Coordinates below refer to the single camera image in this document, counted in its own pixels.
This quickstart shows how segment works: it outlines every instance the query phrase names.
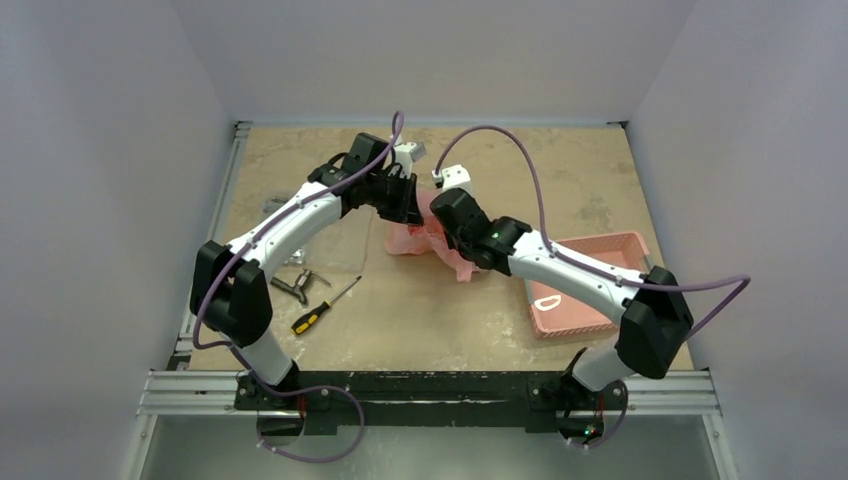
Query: tabletop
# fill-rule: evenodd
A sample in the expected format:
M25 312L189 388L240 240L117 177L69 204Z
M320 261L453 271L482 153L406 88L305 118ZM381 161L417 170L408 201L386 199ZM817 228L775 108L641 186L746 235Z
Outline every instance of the tabletop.
M410 125L406 141L423 142L416 162L418 188L433 189L430 171L463 128ZM564 239L618 231L641 233L656 264L662 264L651 218L624 131L620 128L514 128L536 169L549 235ZM252 128L229 207L224 238L235 238L261 219L263 202L296 191L306 176L360 131L388 138L384 127ZM490 218L508 215L539 226L533 183L518 149L503 135L476 132L462 139L445 166L461 163L471 174L474 196ZM538 339L522 279L475 273L458 283L435 254L389 255L389 223L370 207L346 216L306 246L304 267L332 283L312 282L310 307L329 299L357 274L362 280L314 328L294 336L291 323L308 308L270 288L271 329L304 370L562 370L575 353L610 333ZM299 267L277 276L294 281ZM201 338L217 339L203 328ZM190 368L236 370L222 348L195 352ZM672 365L692 369L684 345Z

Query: screwdriver handle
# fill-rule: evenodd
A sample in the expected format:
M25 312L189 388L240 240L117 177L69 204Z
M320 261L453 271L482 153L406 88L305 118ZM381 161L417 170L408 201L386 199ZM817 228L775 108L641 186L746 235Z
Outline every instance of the screwdriver handle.
M295 335L300 335L309 330L309 327L315 324L315 322L321 318L321 315L324 315L324 313L329 309L329 302L321 302L321 305L318 305L312 310L306 312L292 324L292 332L294 332Z

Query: white wall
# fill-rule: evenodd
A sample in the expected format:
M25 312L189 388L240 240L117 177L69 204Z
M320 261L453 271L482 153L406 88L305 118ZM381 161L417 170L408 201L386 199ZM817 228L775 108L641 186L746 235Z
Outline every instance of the white wall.
M702 0L628 129L667 263L754 277L693 341L743 478L848 469L846 85L848 3Z
M0 476L117 477L229 120L164 0L0 3Z
M172 0L240 119L603 123L695 0Z

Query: wooden table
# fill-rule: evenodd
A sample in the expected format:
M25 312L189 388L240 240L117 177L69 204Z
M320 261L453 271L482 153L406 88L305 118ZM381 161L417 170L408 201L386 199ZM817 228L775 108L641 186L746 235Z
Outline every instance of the wooden table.
M433 188L429 172L461 130L410 126L403 132L405 140L424 142L429 152L415 165L419 188ZM226 239L255 225L269 192L296 190L317 165L347 151L359 131L381 138L389 134L387 128L369 127L252 129L233 194ZM662 264L623 130L512 131L533 156L553 238L636 230L643 235L654 262ZM530 174L506 137L494 132L471 134L453 149L445 165L455 163L470 171L475 197L489 217L509 215L538 228ZM305 309L292 297L270 290L272 329L301 369L561 370L580 348L609 336L536 339L521 279L486 272L475 274L470 283L457 283L455 272L435 254L388 255L383 243L389 224L376 215L368 228L362 281L308 334L295 337L289 330ZM332 268L316 270L334 288L313 282L309 290L313 307L355 276ZM278 276L293 280L298 271L284 267ZM201 338L208 341L217 334L204 327ZM226 349L219 348L196 352L190 368L235 370L239 365ZM672 368L692 368L685 346Z

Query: yellow and black screwdriver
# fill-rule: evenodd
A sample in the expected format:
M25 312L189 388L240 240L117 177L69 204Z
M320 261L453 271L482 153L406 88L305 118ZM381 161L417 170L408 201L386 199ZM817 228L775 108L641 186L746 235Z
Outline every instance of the yellow and black screwdriver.
M324 313L329 310L334 303L336 303L336 300L341 298L342 295L344 295L345 293L347 293L348 290L353 288L353 286L356 285L356 282L358 282L361 278L362 275L356 277L345 288L343 288L341 292L337 293L335 297L331 298L330 301L321 302L321 305L318 305L317 307L303 314L302 317L298 318L297 321L292 324L292 332L294 332L295 335L300 335L301 333L309 330L309 327L314 325L315 322L317 322L318 319L321 318L321 316L324 315Z

